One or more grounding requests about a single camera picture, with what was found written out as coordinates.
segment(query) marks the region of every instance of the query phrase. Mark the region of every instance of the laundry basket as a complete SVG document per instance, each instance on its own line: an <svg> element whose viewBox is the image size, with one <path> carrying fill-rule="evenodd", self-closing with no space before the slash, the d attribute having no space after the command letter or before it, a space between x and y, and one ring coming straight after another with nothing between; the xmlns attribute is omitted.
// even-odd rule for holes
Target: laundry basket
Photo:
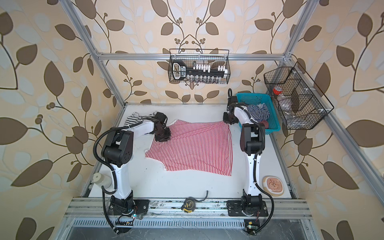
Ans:
<svg viewBox="0 0 384 240"><path fill-rule="evenodd" d="M265 129L265 134L270 134L271 132L278 132L280 131L280 124L277 119L277 115L275 112L275 108L273 106L271 97L268 94L263 93L237 93L237 100L242 103L246 104L253 104L257 105L260 103L265 103L265 105L268 107L269 110L269 118L267 119L267 122L269 124L269 128Z"/></svg>

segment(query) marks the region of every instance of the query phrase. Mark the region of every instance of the striped shirt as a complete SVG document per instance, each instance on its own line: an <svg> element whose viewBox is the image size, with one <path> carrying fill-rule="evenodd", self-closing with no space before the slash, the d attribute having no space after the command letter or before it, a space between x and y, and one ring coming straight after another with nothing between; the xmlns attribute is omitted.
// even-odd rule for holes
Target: striped shirt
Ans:
<svg viewBox="0 0 384 240"><path fill-rule="evenodd" d="M162 162L167 171L193 169L231 176L232 136L226 123L176 120L169 129L171 139L153 140L147 158Z"/></svg>

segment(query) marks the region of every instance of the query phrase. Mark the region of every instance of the black tool holder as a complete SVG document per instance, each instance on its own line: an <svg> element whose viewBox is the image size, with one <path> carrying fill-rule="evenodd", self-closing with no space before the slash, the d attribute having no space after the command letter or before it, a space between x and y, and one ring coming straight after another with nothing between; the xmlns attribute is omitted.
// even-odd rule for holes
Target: black tool holder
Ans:
<svg viewBox="0 0 384 240"><path fill-rule="evenodd" d="M304 68L298 67L296 63L293 67L280 67L264 74L268 94L286 129L311 130L334 109L331 101L311 76L308 75L313 81L313 86L303 80L301 75L304 73ZM274 93L276 89L282 90L284 99L278 100L278 94Z"/></svg>
<svg viewBox="0 0 384 240"><path fill-rule="evenodd" d="M228 84L229 50L173 48L169 53L170 83Z"/></svg>

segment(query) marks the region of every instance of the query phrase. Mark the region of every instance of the floral wallpaper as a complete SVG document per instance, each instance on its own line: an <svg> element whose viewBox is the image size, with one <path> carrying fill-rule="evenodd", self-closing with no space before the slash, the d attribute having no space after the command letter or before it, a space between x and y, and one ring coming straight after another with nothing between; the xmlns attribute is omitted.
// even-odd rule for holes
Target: floral wallpaper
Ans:
<svg viewBox="0 0 384 240"><path fill-rule="evenodd" d="M57 0L0 1L0 35L0 228L4 239L45 240L120 107L103 96L108 86Z"/></svg>
<svg viewBox="0 0 384 240"><path fill-rule="evenodd" d="M304 0L73 0L99 52L283 53Z"/></svg>
<svg viewBox="0 0 384 240"><path fill-rule="evenodd" d="M293 55L381 174L383 11L382 1L320 0ZM276 138L325 240L382 239L384 208L324 121Z"/></svg>
<svg viewBox="0 0 384 240"><path fill-rule="evenodd" d="M265 93L263 74L276 68L273 61L230 62L228 84L172 84L166 61L111 60L107 68L128 103L225 103L233 93ZM104 95L109 97L108 89Z"/></svg>

